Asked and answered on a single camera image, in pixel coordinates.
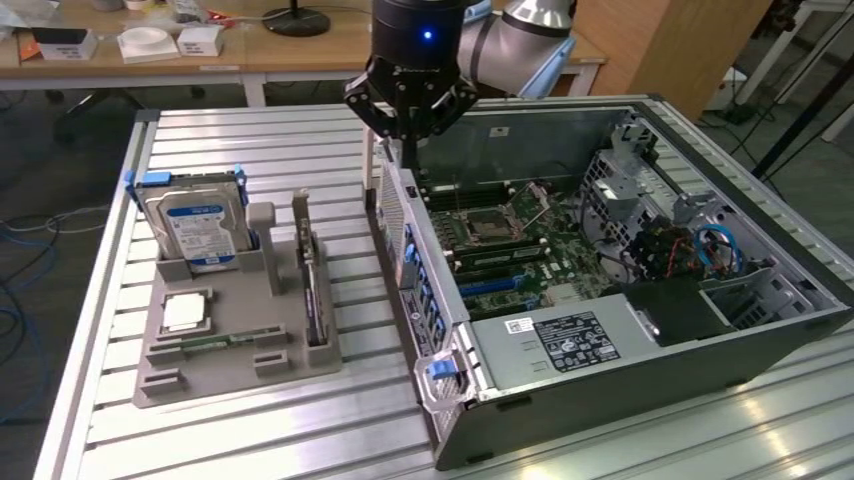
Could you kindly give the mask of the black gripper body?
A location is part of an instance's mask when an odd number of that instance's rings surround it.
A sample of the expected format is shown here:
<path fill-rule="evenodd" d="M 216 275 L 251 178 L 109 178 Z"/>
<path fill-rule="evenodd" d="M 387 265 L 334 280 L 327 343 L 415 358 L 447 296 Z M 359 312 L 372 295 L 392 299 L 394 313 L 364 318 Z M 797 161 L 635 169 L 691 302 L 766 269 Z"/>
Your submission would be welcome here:
<path fill-rule="evenodd" d="M 428 108 L 460 79 L 462 1 L 375 1 L 370 84 L 395 108 Z"/>

